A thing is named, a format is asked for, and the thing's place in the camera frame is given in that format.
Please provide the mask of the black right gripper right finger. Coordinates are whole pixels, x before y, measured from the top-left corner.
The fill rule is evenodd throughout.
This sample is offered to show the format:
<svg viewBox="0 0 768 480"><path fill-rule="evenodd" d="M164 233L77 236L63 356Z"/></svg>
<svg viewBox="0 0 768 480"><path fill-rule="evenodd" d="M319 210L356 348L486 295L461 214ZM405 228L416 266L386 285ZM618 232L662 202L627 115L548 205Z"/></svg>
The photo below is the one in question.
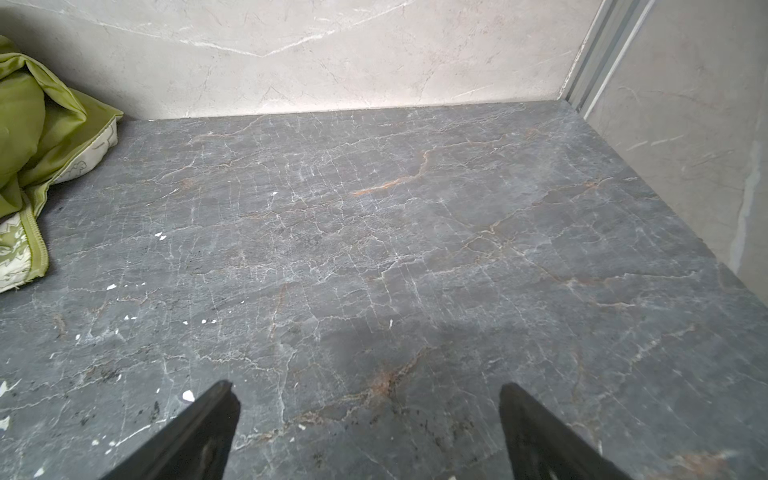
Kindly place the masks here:
<svg viewBox="0 0 768 480"><path fill-rule="evenodd" d="M516 479L630 479L516 383L502 386L499 415Z"/></svg>

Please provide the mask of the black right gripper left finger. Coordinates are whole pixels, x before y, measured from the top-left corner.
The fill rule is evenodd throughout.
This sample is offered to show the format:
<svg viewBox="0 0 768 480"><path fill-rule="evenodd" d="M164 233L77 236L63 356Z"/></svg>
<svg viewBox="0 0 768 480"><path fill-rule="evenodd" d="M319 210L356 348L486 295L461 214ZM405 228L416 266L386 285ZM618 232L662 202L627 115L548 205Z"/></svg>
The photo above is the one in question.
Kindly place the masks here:
<svg viewBox="0 0 768 480"><path fill-rule="evenodd" d="M108 480L219 480L241 412L221 380L104 477Z"/></svg>

